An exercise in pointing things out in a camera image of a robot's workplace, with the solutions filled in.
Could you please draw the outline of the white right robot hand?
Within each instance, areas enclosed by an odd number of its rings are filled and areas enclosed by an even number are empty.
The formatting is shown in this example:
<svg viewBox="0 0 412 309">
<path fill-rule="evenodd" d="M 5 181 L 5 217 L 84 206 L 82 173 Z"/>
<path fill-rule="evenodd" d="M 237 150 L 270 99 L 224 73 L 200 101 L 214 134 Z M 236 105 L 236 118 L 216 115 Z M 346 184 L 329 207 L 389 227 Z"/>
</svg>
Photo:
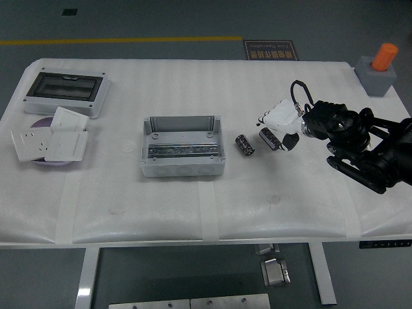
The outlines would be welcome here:
<svg viewBox="0 0 412 309">
<path fill-rule="evenodd" d="M 291 151 L 305 131 L 302 111 L 287 99 L 259 117 L 257 125 L 264 125 L 259 136 L 273 151 Z"/>
</svg>

